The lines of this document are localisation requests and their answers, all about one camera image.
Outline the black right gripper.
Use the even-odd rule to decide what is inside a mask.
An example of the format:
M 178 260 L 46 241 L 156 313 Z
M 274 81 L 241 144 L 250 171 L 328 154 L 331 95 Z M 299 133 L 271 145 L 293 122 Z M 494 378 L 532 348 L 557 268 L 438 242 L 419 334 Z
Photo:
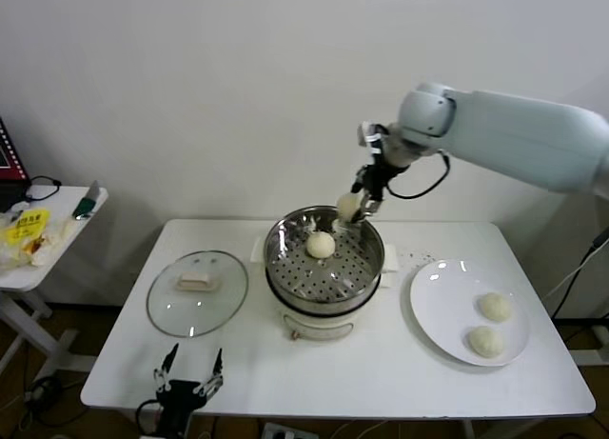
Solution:
M 372 164 L 361 167 L 353 182 L 350 192 L 358 194 L 365 189 L 369 195 L 364 195 L 354 212 L 355 220 L 364 220 L 374 216 L 379 210 L 383 199 L 383 190 L 387 184 L 398 174 L 398 169 L 387 164 L 383 159 L 376 159 Z

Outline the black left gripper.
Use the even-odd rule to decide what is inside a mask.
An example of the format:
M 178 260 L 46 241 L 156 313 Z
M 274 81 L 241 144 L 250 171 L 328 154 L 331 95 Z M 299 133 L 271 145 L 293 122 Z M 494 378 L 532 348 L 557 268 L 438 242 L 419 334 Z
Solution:
M 208 396 L 214 396 L 224 384 L 223 349 L 219 348 L 211 376 L 203 383 L 170 380 L 169 373 L 177 355 L 176 343 L 165 356 L 161 366 L 153 371 L 156 384 L 156 400 L 161 406 L 155 436 L 162 438 L 185 438 L 192 413 L 202 408 Z

